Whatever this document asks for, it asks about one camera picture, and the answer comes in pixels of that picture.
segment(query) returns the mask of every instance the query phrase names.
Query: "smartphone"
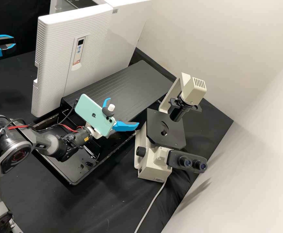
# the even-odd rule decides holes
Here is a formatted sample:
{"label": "smartphone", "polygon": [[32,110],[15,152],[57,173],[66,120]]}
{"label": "smartphone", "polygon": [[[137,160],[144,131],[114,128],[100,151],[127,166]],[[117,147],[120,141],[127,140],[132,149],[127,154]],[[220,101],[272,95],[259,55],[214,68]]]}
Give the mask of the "smartphone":
{"label": "smartphone", "polygon": [[115,123],[115,118],[104,115],[102,107],[86,94],[81,95],[75,107],[75,112],[103,136],[110,133]]}

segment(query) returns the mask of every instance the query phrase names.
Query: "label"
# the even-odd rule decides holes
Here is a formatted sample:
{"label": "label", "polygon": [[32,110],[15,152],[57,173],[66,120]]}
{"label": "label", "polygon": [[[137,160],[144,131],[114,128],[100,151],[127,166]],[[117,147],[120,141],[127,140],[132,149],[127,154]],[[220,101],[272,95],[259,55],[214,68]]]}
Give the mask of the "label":
{"label": "label", "polygon": [[43,144],[38,143],[35,147],[36,147],[36,148],[44,149],[44,148],[46,148],[46,145],[43,145]]}
{"label": "label", "polygon": [[160,178],[154,178],[154,181],[157,181],[157,182],[164,182],[162,179]]}

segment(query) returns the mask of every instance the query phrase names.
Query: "digital display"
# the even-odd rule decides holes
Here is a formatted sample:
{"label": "digital display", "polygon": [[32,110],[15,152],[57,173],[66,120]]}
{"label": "digital display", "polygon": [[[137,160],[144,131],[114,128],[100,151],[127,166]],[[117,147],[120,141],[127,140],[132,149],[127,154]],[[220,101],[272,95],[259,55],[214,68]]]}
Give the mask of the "digital display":
{"label": "digital display", "polygon": [[81,44],[83,44],[83,42],[84,42],[84,39],[79,40],[79,42],[77,43],[77,45],[81,45]]}

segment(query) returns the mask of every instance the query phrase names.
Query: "control panel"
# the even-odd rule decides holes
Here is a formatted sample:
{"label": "control panel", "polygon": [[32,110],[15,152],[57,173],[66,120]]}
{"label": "control panel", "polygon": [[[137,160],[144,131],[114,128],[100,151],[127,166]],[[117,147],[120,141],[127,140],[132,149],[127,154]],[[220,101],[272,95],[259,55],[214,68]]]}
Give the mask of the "control panel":
{"label": "control panel", "polygon": [[81,62],[84,41],[85,41],[85,37],[81,37],[77,40],[77,46],[75,48],[75,54],[74,54],[72,66],[75,66]]}

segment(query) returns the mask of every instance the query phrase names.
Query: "black platform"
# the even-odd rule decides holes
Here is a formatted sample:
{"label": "black platform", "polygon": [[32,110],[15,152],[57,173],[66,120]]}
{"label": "black platform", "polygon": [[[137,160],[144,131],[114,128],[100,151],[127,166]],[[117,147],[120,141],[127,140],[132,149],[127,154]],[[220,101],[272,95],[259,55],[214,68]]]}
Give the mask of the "black platform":
{"label": "black platform", "polygon": [[[115,105],[115,119],[129,122],[166,94],[171,85],[172,82],[162,74],[146,62],[139,61],[122,71],[62,98],[61,110],[68,106],[67,111],[69,111],[69,108],[74,105],[75,99],[78,99],[81,94],[88,95],[100,106],[102,106],[106,98],[110,97],[111,103]],[[65,124],[71,123],[73,128],[85,125],[85,122],[77,114],[72,114],[67,120]],[[57,130],[53,130],[54,135],[58,134]],[[79,150],[64,163],[57,161],[55,158],[42,157],[69,184],[77,185],[134,135],[135,132],[118,132],[108,139],[94,139],[94,141],[86,145],[90,152]]]}
{"label": "black platform", "polygon": [[139,61],[62,100],[73,106],[81,94],[86,94],[102,106],[106,98],[111,98],[110,103],[115,105],[114,118],[128,122],[165,95],[171,86],[171,81],[145,61]]}

